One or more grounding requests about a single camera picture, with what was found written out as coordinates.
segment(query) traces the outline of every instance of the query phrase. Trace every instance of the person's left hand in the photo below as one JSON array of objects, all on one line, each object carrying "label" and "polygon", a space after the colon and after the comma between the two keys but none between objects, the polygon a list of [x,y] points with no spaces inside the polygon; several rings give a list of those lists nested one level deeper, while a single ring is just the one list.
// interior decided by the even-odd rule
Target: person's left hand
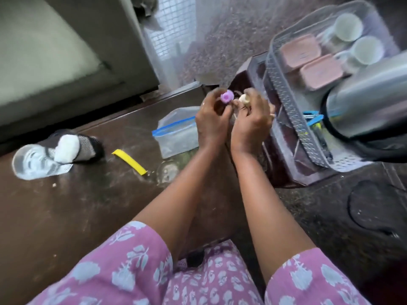
[{"label": "person's left hand", "polygon": [[215,103],[225,92],[222,88],[209,92],[195,117],[200,148],[218,148],[225,143],[233,108],[227,105],[222,115],[215,112]]}]

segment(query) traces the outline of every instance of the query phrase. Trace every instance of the pink sleeve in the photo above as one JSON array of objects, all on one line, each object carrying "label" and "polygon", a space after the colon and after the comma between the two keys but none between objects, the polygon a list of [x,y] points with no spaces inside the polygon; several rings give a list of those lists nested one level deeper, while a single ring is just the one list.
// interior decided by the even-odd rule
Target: pink sleeve
[{"label": "pink sleeve", "polygon": [[30,304],[158,305],[172,270],[161,237],[141,222],[130,222]]},{"label": "pink sleeve", "polygon": [[270,279],[265,304],[369,304],[350,280],[319,248],[304,251],[285,262]]}]

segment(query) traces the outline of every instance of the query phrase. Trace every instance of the yellow object held in hand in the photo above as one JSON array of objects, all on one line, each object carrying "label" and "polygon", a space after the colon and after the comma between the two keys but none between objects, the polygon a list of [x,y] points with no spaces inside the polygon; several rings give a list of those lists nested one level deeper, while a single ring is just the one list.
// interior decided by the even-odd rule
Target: yellow object held in hand
[{"label": "yellow object held in hand", "polygon": [[127,154],[125,151],[122,151],[120,149],[117,149],[112,153],[113,155],[116,155],[123,159],[126,163],[128,163],[135,171],[137,171],[140,175],[144,175],[147,173],[147,170],[145,170],[141,165],[136,162],[134,159],[130,157],[129,154]]}]

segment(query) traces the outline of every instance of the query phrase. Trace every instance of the speckled floor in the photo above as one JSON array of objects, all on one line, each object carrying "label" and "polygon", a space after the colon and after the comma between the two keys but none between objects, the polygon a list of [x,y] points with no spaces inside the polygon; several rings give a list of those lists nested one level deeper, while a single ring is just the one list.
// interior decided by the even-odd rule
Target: speckled floor
[{"label": "speckled floor", "polygon": [[[268,50],[271,38],[300,18],[328,4],[348,0],[195,0],[193,38],[180,37],[176,54],[165,61],[179,85],[213,73],[228,86],[248,57]],[[407,49],[407,0],[371,0],[402,50]],[[165,18],[158,15],[158,21]],[[383,186],[361,188],[353,196],[354,217],[365,226],[391,226],[400,239],[363,230],[349,218],[346,201],[361,180],[406,185],[407,165],[373,164],[305,189],[278,190],[282,201],[332,261],[360,287],[406,257],[407,200]],[[264,290],[250,233],[242,229],[233,241],[240,248],[260,290]]]}]

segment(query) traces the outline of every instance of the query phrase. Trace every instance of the tray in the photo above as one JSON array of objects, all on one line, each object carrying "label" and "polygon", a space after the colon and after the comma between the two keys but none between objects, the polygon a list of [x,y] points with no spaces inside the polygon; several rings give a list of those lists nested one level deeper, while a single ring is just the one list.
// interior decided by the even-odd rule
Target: tray
[{"label": "tray", "polygon": [[324,156],[321,146],[312,130],[308,127],[302,111],[319,110],[323,96],[339,82],[326,86],[318,91],[308,91],[302,85],[298,73],[289,72],[280,55],[280,48],[285,43],[299,36],[312,33],[318,35],[333,25],[335,19],[346,12],[357,15],[364,24],[362,36],[374,35],[379,38],[385,47],[385,57],[400,53],[394,43],[389,30],[380,17],[377,9],[366,0],[355,0],[342,5],[329,5],[322,7],[305,16],[295,25],[274,36],[270,43],[266,59],[267,74],[284,106],[295,131],[298,134],[305,151],[313,163],[331,168],[339,172],[348,172],[362,166],[371,164],[364,161],[347,144],[323,131],[328,148],[333,160],[328,161]]}]

